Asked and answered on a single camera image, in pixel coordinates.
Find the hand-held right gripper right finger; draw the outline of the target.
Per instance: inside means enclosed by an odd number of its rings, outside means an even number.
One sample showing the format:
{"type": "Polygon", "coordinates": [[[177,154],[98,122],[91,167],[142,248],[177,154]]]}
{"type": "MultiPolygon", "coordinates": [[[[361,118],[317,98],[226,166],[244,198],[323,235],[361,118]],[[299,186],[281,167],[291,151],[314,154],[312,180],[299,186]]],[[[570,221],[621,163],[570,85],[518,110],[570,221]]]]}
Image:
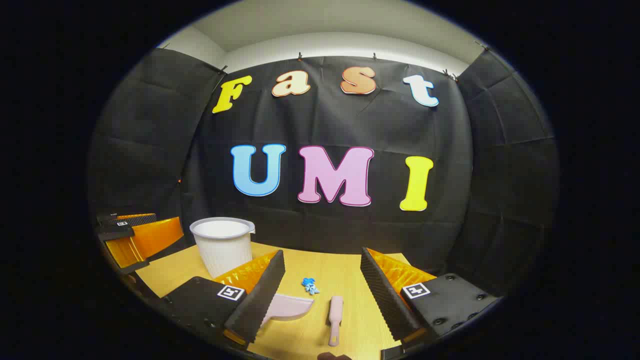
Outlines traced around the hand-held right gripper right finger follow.
{"type": "Polygon", "coordinates": [[[455,273],[435,276],[370,248],[359,268],[395,341],[430,344],[499,300],[455,273]]]}

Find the white ribbed garbage bin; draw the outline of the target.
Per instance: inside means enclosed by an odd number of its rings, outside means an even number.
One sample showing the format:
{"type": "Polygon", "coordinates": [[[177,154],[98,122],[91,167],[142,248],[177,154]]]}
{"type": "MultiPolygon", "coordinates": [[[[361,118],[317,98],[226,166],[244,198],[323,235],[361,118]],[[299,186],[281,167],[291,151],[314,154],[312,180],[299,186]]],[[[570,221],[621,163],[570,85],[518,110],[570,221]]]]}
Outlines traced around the white ribbed garbage bin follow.
{"type": "Polygon", "coordinates": [[[211,278],[253,260],[250,235],[256,229],[251,221],[229,217],[204,218],[190,224],[189,230],[211,278]]]}

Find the wooden desktop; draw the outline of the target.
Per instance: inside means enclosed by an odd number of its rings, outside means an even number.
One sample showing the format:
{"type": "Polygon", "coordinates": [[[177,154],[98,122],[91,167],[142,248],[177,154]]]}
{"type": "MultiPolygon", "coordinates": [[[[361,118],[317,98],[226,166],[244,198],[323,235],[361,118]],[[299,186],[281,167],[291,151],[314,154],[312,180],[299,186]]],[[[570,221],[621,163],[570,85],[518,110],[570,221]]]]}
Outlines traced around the wooden desktop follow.
{"type": "MultiPolygon", "coordinates": [[[[314,299],[311,310],[293,321],[268,321],[247,350],[275,360],[317,360],[320,353],[345,354],[352,360],[381,360],[381,351],[400,346],[382,317],[361,272],[361,255],[334,254],[279,248],[251,243],[254,257],[282,249],[285,275],[277,294],[314,299]],[[314,278],[320,292],[305,292],[303,278],[314,278]],[[339,345],[328,346],[327,319],[330,299],[343,297],[343,318],[339,345]]],[[[194,276],[211,280],[199,249],[190,248],[167,255],[137,271],[142,281],[162,297],[194,276]]]]}

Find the small pale pink broom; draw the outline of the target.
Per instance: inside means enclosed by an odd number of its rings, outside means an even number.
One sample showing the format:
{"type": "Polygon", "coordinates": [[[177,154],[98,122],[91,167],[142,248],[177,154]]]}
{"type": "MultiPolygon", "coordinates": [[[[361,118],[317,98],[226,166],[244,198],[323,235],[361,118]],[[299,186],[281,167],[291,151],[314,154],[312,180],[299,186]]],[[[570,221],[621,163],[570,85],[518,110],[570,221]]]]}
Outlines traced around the small pale pink broom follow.
{"type": "Polygon", "coordinates": [[[332,296],[330,300],[329,312],[327,315],[327,321],[330,327],[330,335],[327,344],[330,347],[337,347],[339,345],[339,332],[343,319],[343,308],[345,300],[342,296],[332,296]]]}

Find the black backdrop cloth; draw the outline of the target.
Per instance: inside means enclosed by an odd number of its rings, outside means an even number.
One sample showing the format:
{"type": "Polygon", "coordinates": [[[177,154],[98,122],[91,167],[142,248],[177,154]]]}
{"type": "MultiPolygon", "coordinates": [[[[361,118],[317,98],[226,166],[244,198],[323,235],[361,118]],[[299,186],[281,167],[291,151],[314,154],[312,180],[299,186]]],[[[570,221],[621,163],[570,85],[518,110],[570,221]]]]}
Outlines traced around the black backdrop cloth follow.
{"type": "Polygon", "coordinates": [[[546,112],[489,50],[452,80],[343,56],[224,74],[156,48],[106,102],[87,165],[98,214],[246,219],[263,244],[402,253],[497,296],[551,239],[557,193],[546,112]]]}

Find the pale pink dustpan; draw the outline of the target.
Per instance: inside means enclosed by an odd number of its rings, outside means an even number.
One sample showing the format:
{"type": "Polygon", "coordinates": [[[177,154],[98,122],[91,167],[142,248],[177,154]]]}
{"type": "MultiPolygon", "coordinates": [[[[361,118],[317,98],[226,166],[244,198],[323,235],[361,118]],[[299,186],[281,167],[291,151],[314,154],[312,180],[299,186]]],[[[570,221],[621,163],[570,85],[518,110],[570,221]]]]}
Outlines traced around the pale pink dustpan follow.
{"type": "Polygon", "coordinates": [[[305,316],[312,308],[314,299],[276,293],[270,301],[260,327],[269,321],[295,321],[305,316]]]}

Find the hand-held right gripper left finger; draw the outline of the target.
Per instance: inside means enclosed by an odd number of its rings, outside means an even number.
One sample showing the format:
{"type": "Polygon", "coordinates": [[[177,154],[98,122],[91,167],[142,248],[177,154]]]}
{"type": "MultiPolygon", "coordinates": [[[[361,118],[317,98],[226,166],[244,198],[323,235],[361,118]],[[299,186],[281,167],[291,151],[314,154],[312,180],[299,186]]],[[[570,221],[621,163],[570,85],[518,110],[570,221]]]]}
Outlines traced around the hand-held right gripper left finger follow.
{"type": "Polygon", "coordinates": [[[164,309],[178,325],[210,343],[246,346],[255,341],[286,271],[282,250],[265,260],[253,289],[194,276],[164,297],[164,309]]]}

